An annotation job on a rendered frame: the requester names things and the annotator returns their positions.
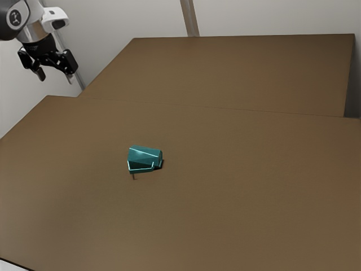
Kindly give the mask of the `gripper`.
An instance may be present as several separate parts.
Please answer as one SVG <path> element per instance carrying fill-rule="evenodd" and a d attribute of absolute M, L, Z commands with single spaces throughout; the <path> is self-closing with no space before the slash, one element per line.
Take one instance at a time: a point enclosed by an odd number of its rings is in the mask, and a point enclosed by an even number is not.
<path fill-rule="evenodd" d="M 22 43 L 17 54 L 23 67 L 30 69 L 40 81 L 46 79 L 41 65 L 54 67 L 63 72 L 69 84 L 75 81 L 74 74 L 78 70 L 78 63 L 70 49 L 59 51 L 52 34 L 37 42 Z"/>

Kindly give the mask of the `teal faceted mug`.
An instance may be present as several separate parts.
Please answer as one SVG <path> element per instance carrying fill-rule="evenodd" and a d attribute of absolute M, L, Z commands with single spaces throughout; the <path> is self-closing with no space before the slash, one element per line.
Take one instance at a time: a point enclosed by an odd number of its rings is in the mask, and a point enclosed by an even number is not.
<path fill-rule="evenodd" d="M 156 148 L 132 145 L 129 147 L 127 166 L 130 174 L 147 173 L 162 167 L 162 151 Z"/>

